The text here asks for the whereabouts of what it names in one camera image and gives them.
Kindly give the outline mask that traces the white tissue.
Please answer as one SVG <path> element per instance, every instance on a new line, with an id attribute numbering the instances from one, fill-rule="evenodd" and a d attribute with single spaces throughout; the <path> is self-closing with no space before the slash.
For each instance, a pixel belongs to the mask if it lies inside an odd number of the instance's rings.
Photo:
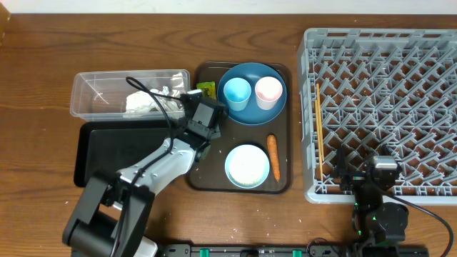
<path id="1" fill-rule="evenodd" d="M 152 88 L 150 92 L 156 94 L 156 98 L 159 100 L 165 111 L 183 111 L 183 105 L 180 102 L 181 94 L 185 93 L 183 89 L 172 88 L 171 86 L 159 86 Z"/>
<path id="2" fill-rule="evenodd" d="M 126 97 L 126 113 L 146 113 L 156 108 L 156 102 L 143 91 L 137 91 Z"/>

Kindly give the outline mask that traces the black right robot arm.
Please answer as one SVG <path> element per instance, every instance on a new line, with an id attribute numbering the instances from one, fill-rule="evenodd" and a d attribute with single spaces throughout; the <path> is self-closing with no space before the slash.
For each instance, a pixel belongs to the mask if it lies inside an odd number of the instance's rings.
<path id="1" fill-rule="evenodd" d="M 399 256 L 398 244 L 406 239 L 408 209 L 383 197 L 393 187 L 402 168 L 383 148 L 381 156 L 370 157 L 361 170 L 350 170 L 345 152 L 336 152 L 336 166 L 331 172 L 342 191 L 355 197 L 353 229 L 358 239 L 346 247 L 344 256 Z"/>

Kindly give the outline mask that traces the yellow green snack wrapper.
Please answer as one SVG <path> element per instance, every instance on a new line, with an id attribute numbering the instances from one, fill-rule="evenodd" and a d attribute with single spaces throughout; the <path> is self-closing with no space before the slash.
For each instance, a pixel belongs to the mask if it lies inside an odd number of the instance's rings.
<path id="1" fill-rule="evenodd" d="M 216 83 L 214 81 L 197 83 L 196 88 L 201 89 L 204 96 L 217 99 Z"/>

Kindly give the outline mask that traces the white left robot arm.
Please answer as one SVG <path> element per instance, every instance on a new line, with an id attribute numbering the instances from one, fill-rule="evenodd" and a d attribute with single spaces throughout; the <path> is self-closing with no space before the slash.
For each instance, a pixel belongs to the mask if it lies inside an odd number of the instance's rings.
<path id="1" fill-rule="evenodd" d="M 134 256 L 156 195 L 205 159 L 228 107 L 212 98 L 184 97 L 185 124 L 138 163 L 116 177 L 95 173 L 67 223 L 62 241 L 85 256 Z"/>

